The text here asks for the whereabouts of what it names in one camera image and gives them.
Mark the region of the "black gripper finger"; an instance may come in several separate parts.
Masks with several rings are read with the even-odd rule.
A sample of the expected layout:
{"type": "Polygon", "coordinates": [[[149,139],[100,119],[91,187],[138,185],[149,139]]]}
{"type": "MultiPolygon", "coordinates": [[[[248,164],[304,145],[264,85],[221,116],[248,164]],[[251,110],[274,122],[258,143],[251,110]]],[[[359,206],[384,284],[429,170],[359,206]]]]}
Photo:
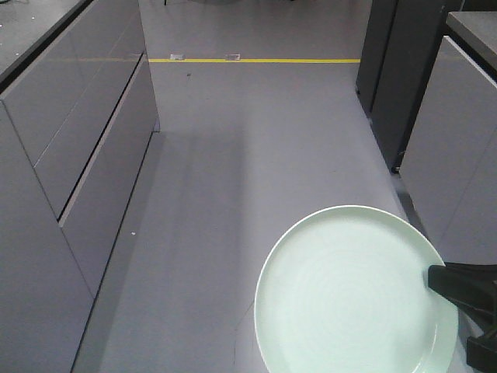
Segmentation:
{"type": "Polygon", "coordinates": [[[478,311],[496,310],[496,265],[431,265],[428,286],[454,304],[478,311]]]}
{"type": "Polygon", "coordinates": [[[469,336],[466,342],[466,362],[478,371],[496,371],[496,320],[476,319],[480,336],[469,336]]]}

